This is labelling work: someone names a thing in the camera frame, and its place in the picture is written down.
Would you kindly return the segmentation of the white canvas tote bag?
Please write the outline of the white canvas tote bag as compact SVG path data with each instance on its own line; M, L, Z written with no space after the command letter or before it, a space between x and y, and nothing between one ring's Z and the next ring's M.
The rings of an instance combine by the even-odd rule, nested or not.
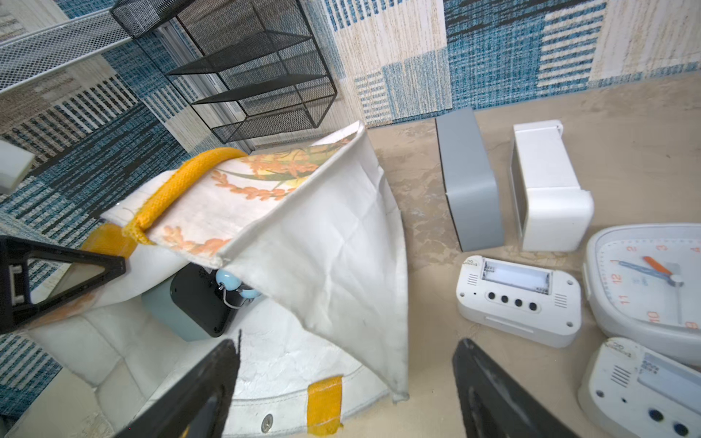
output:
M146 293L187 263L253 288L224 335L241 348L223 434L263 437L342 421L408 385L402 215L361 122L309 147L202 165L142 225L124 277L27 335L91 387L94 418L133 423L215 348L186 341Z

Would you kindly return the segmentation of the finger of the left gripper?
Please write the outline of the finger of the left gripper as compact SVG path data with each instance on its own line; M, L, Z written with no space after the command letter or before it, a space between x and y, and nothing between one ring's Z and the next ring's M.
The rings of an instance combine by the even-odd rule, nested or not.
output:
M127 271L117 255L1 237L1 332L9 334Z

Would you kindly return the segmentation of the small white gadget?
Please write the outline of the small white gadget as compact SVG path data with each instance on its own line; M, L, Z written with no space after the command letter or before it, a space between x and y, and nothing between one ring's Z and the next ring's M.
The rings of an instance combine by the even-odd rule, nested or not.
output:
M570 346L582 326L582 288L561 270L471 255L456 298L463 318L553 348Z

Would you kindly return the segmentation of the grey white device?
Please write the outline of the grey white device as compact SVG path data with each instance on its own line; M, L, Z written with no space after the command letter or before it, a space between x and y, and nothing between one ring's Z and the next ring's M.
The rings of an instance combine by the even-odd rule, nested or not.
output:
M474 111L457 109L434 122L445 197L461 251L503 246L498 183Z

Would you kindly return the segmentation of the white square alarm clock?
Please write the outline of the white square alarm clock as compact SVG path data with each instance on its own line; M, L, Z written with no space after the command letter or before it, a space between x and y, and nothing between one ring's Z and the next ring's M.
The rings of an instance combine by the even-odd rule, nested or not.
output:
M582 266L593 316L622 337L685 365L700 364L699 224L605 228Z

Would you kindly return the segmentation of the white cube digital clock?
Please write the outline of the white cube digital clock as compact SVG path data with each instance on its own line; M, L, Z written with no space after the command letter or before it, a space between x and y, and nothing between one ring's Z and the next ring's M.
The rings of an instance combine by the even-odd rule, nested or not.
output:
M563 132L559 120L513 126L509 182L524 252L573 252L593 220L593 196L579 183Z

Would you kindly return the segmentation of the white digital clock back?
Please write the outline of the white digital clock back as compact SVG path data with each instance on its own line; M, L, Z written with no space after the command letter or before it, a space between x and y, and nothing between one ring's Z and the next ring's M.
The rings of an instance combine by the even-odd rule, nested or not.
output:
M602 343L577 398L614 437L700 436L700 372L630 339Z

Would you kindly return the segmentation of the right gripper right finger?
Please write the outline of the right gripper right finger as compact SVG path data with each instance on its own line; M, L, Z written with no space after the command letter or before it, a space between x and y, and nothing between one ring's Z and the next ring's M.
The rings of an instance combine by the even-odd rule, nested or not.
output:
M574 437L471 339L458 342L452 359L468 437Z

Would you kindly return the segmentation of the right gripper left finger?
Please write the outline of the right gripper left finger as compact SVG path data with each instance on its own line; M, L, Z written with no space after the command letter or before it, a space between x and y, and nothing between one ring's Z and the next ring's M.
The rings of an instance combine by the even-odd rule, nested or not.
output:
M221 437L241 366L242 332L187 344L161 391L118 437Z

